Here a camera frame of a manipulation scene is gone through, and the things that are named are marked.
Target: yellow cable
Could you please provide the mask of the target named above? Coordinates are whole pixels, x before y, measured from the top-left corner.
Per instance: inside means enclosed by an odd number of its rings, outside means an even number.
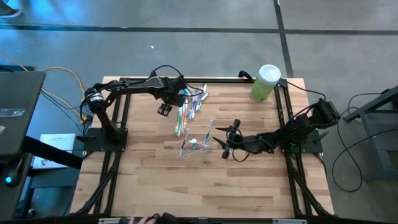
[[[4,52],[1,52],[1,51],[0,51],[0,54],[6,56],[6,57],[9,58],[10,60],[12,60],[12,61],[15,62],[16,64],[18,64],[22,69],[24,69],[25,71],[28,72],[28,69],[26,69],[20,62],[18,62],[17,60],[13,59],[11,56],[9,56],[9,55],[5,54]],[[81,92],[83,93],[83,97],[84,97],[83,85],[81,84],[81,80],[80,80],[79,76],[78,76],[74,71],[72,71],[72,70],[70,70],[70,69],[67,69],[67,68],[63,68],[63,67],[49,67],[49,68],[43,69],[43,71],[51,70],[51,69],[63,69],[63,70],[66,70],[66,71],[71,72],[72,74],[74,74],[74,75],[76,76],[76,79],[77,79],[78,82],[79,82],[80,89],[81,89]],[[66,100],[64,100],[64,99],[60,98],[59,96],[57,96],[57,95],[55,95],[55,94],[53,94],[53,93],[51,93],[51,92],[45,90],[44,88],[42,88],[42,90],[43,90],[43,92],[45,92],[45,93],[51,95],[52,97],[55,97],[56,99],[60,100],[61,102],[65,103],[67,106],[69,106],[69,108],[71,108],[71,109],[80,117],[80,113],[77,112],[77,110],[74,109]]]

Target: white lid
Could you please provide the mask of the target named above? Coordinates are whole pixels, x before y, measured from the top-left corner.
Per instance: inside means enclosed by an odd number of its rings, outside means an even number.
[[[280,79],[280,70],[275,65],[263,65],[257,78],[261,83],[276,85]]]

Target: person's hand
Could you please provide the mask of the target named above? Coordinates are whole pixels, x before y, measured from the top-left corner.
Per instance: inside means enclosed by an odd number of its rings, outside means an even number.
[[[155,222],[156,222],[155,218],[150,220],[149,217],[146,216],[146,217],[141,218],[141,220],[139,220],[138,224],[155,224]],[[134,223],[134,219],[132,218],[132,219],[130,219],[129,224],[133,224],[133,223]]]

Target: gray concrete floor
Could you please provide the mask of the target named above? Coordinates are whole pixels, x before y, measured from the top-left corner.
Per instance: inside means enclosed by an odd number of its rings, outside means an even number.
[[[115,27],[277,28],[272,0],[10,0],[24,15],[2,24],[58,24]],[[397,30],[398,2],[394,0],[280,0],[286,29]],[[235,77],[240,70],[255,74],[261,65],[277,65],[286,77],[278,34],[179,32],[61,32],[0,30],[0,50],[38,70],[62,66],[78,72],[86,87],[105,75],[148,75],[156,66],[175,65],[185,75]],[[398,36],[288,35],[294,76],[308,89],[327,95],[339,111],[358,93],[381,92],[398,84]],[[0,58],[0,64],[11,64]],[[163,74],[173,74],[164,70]],[[73,105],[81,93],[74,77],[50,71],[45,87]],[[309,94],[311,102],[317,95]],[[361,106],[372,97],[353,101]],[[323,139],[324,160],[331,165],[343,150],[336,128]],[[347,145],[365,137],[361,126],[341,124]],[[28,135],[77,133],[58,108],[40,97]],[[352,153],[364,173],[374,168],[366,142]],[[337,181],[345,188],[359,182],[348,155],[337,163]],[[396,222],[398,182],[364,184],[346,193],[328,180],[335,213],[341,217]],[[40,216],[61,215],[71,189],[44,189],[33,206]]]

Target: wooden tabletop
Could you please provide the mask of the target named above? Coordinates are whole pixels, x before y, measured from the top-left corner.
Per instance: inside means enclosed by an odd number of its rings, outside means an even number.
[[[119,80],[119,77],[104,77],[103,82],[111,80]],[[289,81],[305,88],[301,78]],[[195,119],[188,121],[190,138],[202,138],[210,119],[214,120],[213,127],[228,127],[238,118],[244,135],[280,128],[275,94],[271,93],[266,101],[258,103],[249,96],[251,86],[208,83],[209,97]],[[289,86],[289,91],[294,113],[308,106],[306,92],[293,86]],[[282,91],[281,97],[285,109]],[[223,151],[213,141],[207,153],[177,159],[174,145],[183,140],[183,136],[174,135],[178,110],[174,108],[168,117],[161,116],[157,114],[161,103],[148,94],[131,96],[126,125],[129,135],[119,166],[112,216],[138,217],[169,212],[177,217],[294,217],[285,157],[279,149],[275,154],[250,155],[239,163],[232,156],[222,159]],[[108,108],[110,116],[112,111],[111,106]],[[93,126],[100,127],[97,119]],[[211,135],[226,139],[224,132],[214,128]],[[242,159],[245,152],[236,150],[235,155]],[[97,187],[103,157],[103,152],[94,152],[83,161],[71,212],[81,208]],[[309,189],[324,208],[333,213],[321,162],[312,154],[303,154],[302,159]],[[297,192],[304,212],[301,190]],[[107,196],[108,188],[101,211]]]

